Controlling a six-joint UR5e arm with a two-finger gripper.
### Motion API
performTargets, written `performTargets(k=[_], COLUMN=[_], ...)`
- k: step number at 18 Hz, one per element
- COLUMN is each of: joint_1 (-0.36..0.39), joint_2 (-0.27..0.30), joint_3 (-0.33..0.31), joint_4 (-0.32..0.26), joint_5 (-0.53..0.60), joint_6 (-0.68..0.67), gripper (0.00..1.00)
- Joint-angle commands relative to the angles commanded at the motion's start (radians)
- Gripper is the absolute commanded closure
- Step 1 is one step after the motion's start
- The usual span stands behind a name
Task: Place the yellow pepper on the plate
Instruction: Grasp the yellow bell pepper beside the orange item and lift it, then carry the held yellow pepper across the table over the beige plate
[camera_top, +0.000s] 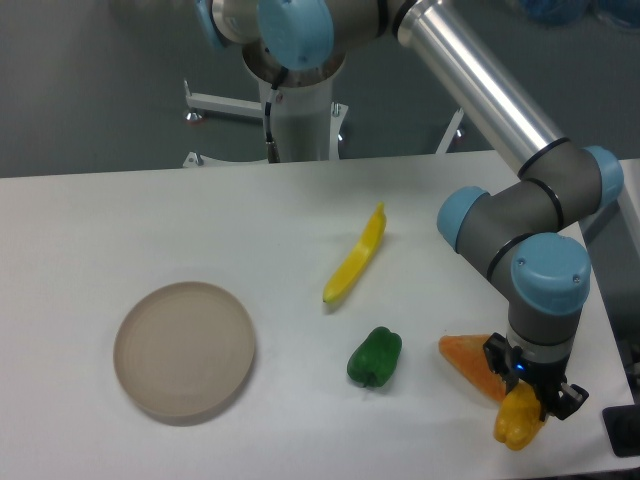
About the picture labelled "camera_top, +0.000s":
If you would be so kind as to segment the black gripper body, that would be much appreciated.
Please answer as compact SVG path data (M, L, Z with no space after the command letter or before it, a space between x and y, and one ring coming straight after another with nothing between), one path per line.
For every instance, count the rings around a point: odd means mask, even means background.
M516 332L506 335L503 376L506 391L511 392L519 381L529 384L536 392L559 392L566 382L566 367L572 351L572 339L554 345L528 341Z

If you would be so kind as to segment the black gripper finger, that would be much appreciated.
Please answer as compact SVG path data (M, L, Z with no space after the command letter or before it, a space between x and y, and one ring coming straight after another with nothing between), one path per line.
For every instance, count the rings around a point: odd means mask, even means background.
M547 384L537 388L537 399L540 402L540 420L549 416L558 420L566 420L577 412L589 398L589 392L577 384Z
M492 333L483 344L483 352L489 370L496 375L505 376L508 374L506 363L506 338L497 332Z

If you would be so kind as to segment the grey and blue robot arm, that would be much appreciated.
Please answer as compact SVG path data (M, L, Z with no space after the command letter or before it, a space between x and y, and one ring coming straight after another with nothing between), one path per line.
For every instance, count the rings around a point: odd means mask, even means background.
M330 156L330 104L306 113L278 96L327 86L345 54L385 34L414 51L516 173L491 195L452 194L437 226L509 303L509 327L485 342L509 389L529 384L543 416L565 419L587 399L565 369L589 293L586 250L561 231L608 206L624 175L600 147L576 147L521 90L448 1L198 1L208 43L238 45L263 82L260 119L272 163Z

